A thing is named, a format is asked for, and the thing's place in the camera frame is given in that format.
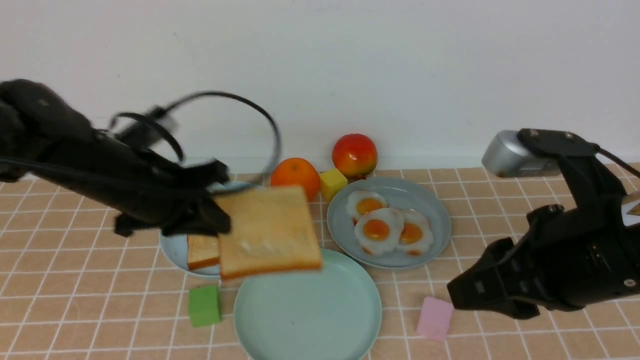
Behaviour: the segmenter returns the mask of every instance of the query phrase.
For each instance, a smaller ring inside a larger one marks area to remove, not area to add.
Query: red apple
[[[335,143],[331,158],[347,179],[365,179],[378,165],[378,150],[368,136],[348,134]]]

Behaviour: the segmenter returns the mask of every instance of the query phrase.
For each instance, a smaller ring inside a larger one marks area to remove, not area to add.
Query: egg white
[[[360,218],[362,218],[362,215],[358,212],[356,206],[361,200],[367,198],[376,199],[380,201],[384,208],[387,207],[387,200],[385,200],[382,195],[376,192],[370,192],[369,190],[355,190],[347,197],[347,214],[351,217],[351,219],[357,222],[360,220]]]
[[[429,219],[414,209],[403,209],[401,213],[404,218],[403,228],[404,224],[416,225],[422,231],[422,238],[411,244],[405,244],[399,239],[397,248],[412,256],[419,256],[429,251],[433,245],[433,232],[431,232]]]
[[[373,241],[368,239],[363,227],[369,220],[382,220],[389,226],[389,235],[382,241]],[[392,252],[400,243],[400,234],[404,227],[404,218],[402,212],[398,209],[381,208],[366,213],[360,218],[355,226],[355,236],[362,250],[369,255],[382,255],[386,252]]]

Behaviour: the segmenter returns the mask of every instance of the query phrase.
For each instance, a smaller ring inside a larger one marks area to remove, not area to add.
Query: fried egg
[[[420,256],[429,251],[433,245],[429,219],[414,209],[404,209],[401,213],[404,218],[404,227],[397,248],[411,256]]]
[[[366,213],[386,207],[385,198],[369,190],[355,190],[347,197],[347,214],[353,220],[354,225]]]
[[[362,215],[356,224],[355,236],[364,252],[381,255],[399,245],[403,224],[400,210],[381,208]]]

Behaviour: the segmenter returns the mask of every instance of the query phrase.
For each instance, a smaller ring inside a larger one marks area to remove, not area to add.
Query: egg yolk
[[[364,215],[381,208],[383,208],[382,203],[372,197],[362,199],[358,201],[358,204],[356,204],[356,210],[360,215]]]
[[[422,239],[422,230],[420,230],[420,227],[416,224],[405,222],[404,229],[400,234],[400,241],[405,244],[413,244],[417,243],[420,239]]]
[[[382,220],[372,219],[364,224],[362,232],[369,240],[384,241],[389,237],[389,225]]]

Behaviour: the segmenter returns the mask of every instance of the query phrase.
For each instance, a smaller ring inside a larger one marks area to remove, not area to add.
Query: yellow cube
[[[327,202],[331,201],[333,196],[345,186],[347,186],[347,178],[336,168],[320,174],[320,193]]]

